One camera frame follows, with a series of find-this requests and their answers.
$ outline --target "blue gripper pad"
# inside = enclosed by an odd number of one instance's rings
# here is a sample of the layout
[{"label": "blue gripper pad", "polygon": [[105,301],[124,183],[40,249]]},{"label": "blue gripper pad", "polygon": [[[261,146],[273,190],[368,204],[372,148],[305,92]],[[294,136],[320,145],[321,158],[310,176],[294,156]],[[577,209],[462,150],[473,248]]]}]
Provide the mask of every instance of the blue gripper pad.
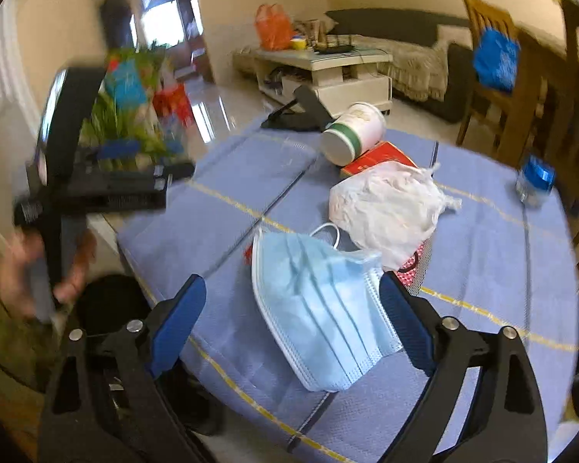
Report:
[{"label": "blue gripper pad", "polygon": [[436,368],[435,325],[440,316],[427,300],[411,296],[392,272],[381,277],[380,301],[412,365],[431,377]]},{"label": "blue gripper pad", "polygon": [[150,374],[157,379],[178,360],[206,302],[206,284],[191,275],[173,299],[160,302],[146,319]]}]

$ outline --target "person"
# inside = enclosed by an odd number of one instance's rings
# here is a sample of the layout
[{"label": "person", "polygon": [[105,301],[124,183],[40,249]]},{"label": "person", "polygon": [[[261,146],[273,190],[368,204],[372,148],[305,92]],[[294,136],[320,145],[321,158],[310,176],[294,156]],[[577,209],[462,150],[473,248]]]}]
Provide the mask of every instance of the person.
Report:
[{"label": "person", "polygon": [[[67,277],[54,288],[68,308],[86,286],[95,251],[87,231]],[[26,269],[43,254],[40,235],[18,230],[0,262],[0,461],[36,460],[43,392],[59,354],[60,333],[36,320],[26,279]]]}]

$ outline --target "olive green clothing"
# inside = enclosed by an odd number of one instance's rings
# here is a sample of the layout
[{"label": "olive green clothing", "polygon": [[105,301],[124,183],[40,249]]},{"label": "olive green clothing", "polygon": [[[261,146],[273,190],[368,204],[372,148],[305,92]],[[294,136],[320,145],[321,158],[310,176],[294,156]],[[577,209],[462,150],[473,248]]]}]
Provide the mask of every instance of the olive green clothing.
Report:
[{"label": "olive green clothing", "polygon": [[33,461],[42,392],[59,344],[52,325],[14,318],[0,301],[0,422]]}]

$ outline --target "white coffee table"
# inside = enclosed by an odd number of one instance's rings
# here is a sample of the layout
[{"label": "white coffee table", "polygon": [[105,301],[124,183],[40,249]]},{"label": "white coffee table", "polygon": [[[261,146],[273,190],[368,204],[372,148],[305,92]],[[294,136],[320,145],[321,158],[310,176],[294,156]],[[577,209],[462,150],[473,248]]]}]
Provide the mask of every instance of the white coffee table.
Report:
[{"label": "white coffee table", "polygon": [[[386,112],[391,107],[390,78],[377,72],[377,63],[389,62],[390,54],[361,50],[347,54],[321,55],[313,51],[251,52],[260,91],[282,104],[294,99],[294,90],[307,84],[333,117],[340,116],[355,102],[368,102]],[[307,81],[283,76],[282,86],[272,89],[266,79],[277,67],[303,69]]]}]

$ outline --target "blue lid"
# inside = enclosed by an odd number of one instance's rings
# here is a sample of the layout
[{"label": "blue lid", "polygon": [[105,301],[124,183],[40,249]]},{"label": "blue lid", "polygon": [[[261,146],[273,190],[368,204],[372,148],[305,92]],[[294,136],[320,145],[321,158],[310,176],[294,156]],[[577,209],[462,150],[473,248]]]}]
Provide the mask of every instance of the blue lid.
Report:
[{"label": "blue lid", "polygon": [[522,172],[525,179],[536,189],[551,191],[553,188],[556,179],[555,169],[535,156],[530,156]]}]

